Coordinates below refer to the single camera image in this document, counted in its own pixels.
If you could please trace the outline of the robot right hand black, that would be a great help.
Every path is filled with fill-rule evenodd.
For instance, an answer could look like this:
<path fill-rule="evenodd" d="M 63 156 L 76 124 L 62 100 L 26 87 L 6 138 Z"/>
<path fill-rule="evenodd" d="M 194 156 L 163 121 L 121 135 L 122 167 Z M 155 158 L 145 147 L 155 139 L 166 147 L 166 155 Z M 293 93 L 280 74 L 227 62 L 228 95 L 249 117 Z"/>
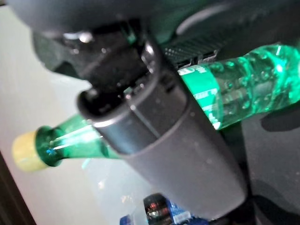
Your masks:
<path fill-rule="evenodd" d="M 293 36 L 297 0 L 10 0 L 35 36 L 77 48 L 60 65 L 88 81 L 79 112 L 164 194 L 212 218 L 246 197 L 237 164 L 177 68 L 254 34 Z"/>

